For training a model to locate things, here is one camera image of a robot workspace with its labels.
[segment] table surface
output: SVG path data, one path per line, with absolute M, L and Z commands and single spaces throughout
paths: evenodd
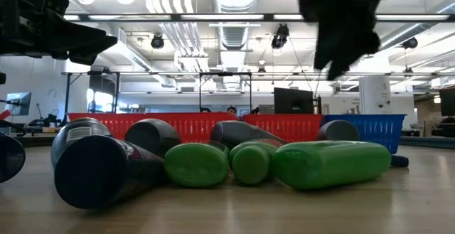
M 215 189 L 157 188 L 108 211 L 81 211 L 55 192 L 50 149 L 27 149 L 0 184 L 0 233 L 454 233 L 455 151 L 400 147 L 408 169 L 328 191 L 259 188 L 231 179 Z

